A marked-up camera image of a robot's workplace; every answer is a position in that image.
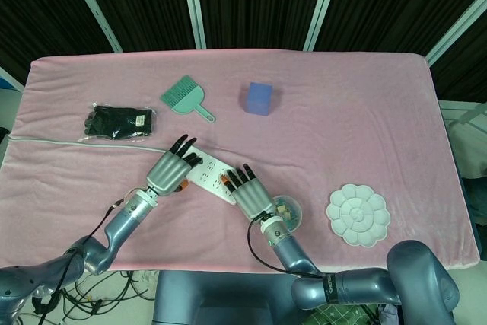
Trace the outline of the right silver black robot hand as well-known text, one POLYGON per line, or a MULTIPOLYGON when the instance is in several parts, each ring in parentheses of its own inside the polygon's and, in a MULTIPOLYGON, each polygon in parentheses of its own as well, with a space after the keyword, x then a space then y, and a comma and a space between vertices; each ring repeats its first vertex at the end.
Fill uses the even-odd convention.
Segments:
POLYGON ((273 198, 248 164, 244 164, 242 169, 226 170, 220 181, 249 221, 275 214, 273 198))

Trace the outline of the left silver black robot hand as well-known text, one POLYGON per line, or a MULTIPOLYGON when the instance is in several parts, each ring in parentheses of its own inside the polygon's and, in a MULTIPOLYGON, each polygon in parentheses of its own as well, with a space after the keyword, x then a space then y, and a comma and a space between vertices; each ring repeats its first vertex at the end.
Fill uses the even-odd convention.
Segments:
POLYGON ((187 134, 175 141, 149 171, 146 181, 150 190, 158 196, 169 196, 180 189, 187 174, 202 162, 196 153, 188 152, 196 141, 187 134))

